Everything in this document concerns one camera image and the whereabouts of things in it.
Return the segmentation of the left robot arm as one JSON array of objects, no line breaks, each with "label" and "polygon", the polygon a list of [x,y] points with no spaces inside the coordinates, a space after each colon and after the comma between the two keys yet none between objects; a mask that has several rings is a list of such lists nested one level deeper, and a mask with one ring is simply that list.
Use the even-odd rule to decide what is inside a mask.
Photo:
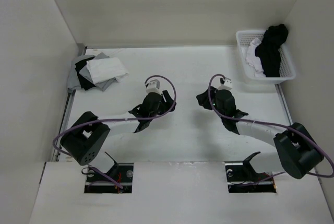
[{"label": "left robot arm", "polygon": [[103,150],[109,136],[136,134],[145,130],[153,119],[175,110],[176,101],[168,91],[149,92],[143,102],[126,114],[109,121],[91,111],[85,112],[61,138],[61,145],[81,166],[88,165],[105,181],[117,176],[117,162]]}]

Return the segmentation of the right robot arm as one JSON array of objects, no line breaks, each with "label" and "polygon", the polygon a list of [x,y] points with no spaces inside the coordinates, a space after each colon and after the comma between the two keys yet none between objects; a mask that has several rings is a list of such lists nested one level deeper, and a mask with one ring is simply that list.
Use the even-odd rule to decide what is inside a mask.
[{"label": "right robot arm", "polygon": [[249,136],[274,146],[285,172],[295,179],[301,179],[324,159],[313,145],[300,134],[311,138],[300,123],[293,123],[288,129],[257,124],[248,113],[236,107],[232,93],[226,89],[210,87],[196,96],[198,104],[207,110],[216,109],[223,126],[237,135]]}]

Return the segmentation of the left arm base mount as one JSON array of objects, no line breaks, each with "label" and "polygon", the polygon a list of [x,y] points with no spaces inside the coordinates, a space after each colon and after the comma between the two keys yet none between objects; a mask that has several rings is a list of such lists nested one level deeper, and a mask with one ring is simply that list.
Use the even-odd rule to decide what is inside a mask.
[{"label": "left arm base mount", "polygon": [[112,181],[108,180],[93,169],[87,167],[81,170],[81,174],[86,176],[85,194],[131,194],[133,189],[134,164],[120,163],[112,167],[109,175],[123,188],[119,188]]}]

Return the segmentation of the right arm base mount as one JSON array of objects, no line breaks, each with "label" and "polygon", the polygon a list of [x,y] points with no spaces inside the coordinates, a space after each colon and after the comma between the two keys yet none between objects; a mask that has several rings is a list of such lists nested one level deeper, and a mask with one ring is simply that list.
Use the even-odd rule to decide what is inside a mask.
[{"label": "right arm base mount", "polygon": [[272,175],[272,172],[258,173],[251,165],[251,160],[260,154],[255,152],[243,161],[225,163],[226,180],[229,193],[276,193],[274,179],[259,182]]}]

